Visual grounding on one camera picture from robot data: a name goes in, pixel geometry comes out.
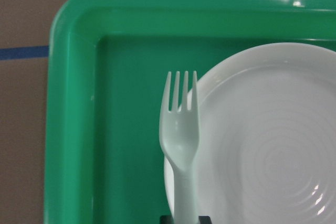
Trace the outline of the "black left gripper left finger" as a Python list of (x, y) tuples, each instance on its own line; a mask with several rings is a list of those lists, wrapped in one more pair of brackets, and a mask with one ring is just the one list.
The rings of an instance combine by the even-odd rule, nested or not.
[(174, 224), (174, 219), (171, 215), (162, 215), (160, 217), (160, 224)]

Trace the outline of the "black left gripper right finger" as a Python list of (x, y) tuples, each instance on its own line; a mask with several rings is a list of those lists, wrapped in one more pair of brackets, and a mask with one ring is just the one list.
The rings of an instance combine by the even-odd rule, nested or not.
[(210, 216), (199, 216), (197, 224), (212, 224)]

